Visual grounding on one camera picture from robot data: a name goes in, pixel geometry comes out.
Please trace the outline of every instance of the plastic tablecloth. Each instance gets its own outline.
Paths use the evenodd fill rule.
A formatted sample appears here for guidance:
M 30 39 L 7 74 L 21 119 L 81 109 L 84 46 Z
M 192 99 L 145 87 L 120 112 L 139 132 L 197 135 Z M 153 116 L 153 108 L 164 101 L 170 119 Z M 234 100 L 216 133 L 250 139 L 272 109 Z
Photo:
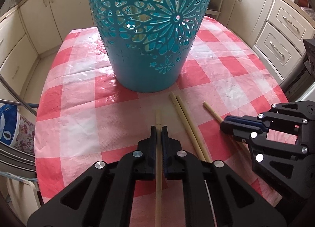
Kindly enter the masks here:
M 240 147 L 220 132 L 202 107 L 207 101 L 223 118 L 267 111 L 287 102 L 275 79 L 236 35 L 205 17 L 174 85 L 157 93 L 137 93 L 115 79 L 97 28 L 73 30 L 64 40 L 47 76 L 35 130 L 39 187 L 47 202 L 98 160 L 111 163 L 150 136 L 155 110 L 184 150 L 195 153 L 169 93 L 180 95 L 213 160 L 223 160 L 270 204 L 280 195 L 251 170 Z M 294 143 L 283 133 L 268 139 Z M 137 181 L 130 226 L 154 226 L 154 181 Z M 163 182 L 163 226 L 185 226 L 180 181 Z

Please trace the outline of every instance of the drawer front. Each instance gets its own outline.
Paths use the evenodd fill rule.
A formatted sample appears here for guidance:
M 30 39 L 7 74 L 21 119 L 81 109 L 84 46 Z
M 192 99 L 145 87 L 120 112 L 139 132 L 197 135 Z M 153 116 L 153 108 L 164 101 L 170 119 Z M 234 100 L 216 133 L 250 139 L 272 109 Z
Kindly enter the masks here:
M 0 66 L 24 35 L 25 31 L 18 11 L 13 12 L 0 23 Z
M 300 13 L 282 0 L 275 0 L 267 20 L 304 55 L 303 39 L 312 39 L 315 29 Z
M 256 46 L 267 56 L 284 79 L 302 59 L 288 39 L 269 23 L 266 23 Z
M 13 48 L 0 68 L 0 73 L 17 94 L 21 93 L 27 76 L 37 58 L 37 53 L 26 35 Z M 12 100 L 13 97 L 0 85 L 0 98 Z

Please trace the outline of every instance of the teal plastic basket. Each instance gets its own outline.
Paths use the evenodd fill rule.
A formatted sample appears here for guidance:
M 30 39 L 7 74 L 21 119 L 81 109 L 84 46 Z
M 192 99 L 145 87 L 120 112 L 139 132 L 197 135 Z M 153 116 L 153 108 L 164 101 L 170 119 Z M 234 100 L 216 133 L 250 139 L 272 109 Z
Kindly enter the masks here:
M 210 0 L 89 0 L 117 80 L 156 92 L 178 78 Z

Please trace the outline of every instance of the red and white checkered tablecloth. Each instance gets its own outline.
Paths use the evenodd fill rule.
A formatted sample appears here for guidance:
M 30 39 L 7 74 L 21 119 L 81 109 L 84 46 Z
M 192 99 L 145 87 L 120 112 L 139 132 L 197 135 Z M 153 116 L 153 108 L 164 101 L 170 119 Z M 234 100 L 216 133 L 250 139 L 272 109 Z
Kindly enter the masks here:
M 287 99 L 253 51 L 209 17 L 177 82 L 151 94 L 130 91 L 116 81 L 97 28 L 74 30 L 66 37 L 47 76 L 36 119 L 36 170 L 44 201 L 96 161 L 111 163 L 135 150 L 139 140 L 150 136 L 155 109 L 162 109 L 169 136 L 194 153 L 171 91 L 187 103 L 213 160 L 223 160 L 269 203 L 277 203 L 279 194 L 252 172 L 244 152 L 220 132 L 202 103 L 207 101 L 224 118 L 256 116 Z M 276 132 L 268 138 L 295 139 Z M 154 226 L 154 192 L 154 181 L 137 182 L 130 226 Z M 185 225 L 180 181 L 163 183 L 162 214 L 163 226 Z

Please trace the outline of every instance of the floor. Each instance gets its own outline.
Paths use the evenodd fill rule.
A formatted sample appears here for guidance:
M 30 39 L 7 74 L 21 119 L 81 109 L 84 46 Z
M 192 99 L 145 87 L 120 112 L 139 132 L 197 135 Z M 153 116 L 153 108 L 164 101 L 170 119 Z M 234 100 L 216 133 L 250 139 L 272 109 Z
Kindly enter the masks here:
M 50 70 L 51 64 L 55 56 L 56 53 L 45 58 L 42 58 L 37 64 L 24 95 L 24 100 L 27 103 L 39 103 L 40 96 L 42 94 L 42 90 L 46 81 L 46 77 L 48 75 L 48 72 Z M 31 114 L 27 109 L 22 107 L 20 113 L 29 121 L 35 124 L 36 117 L 33 114 Z

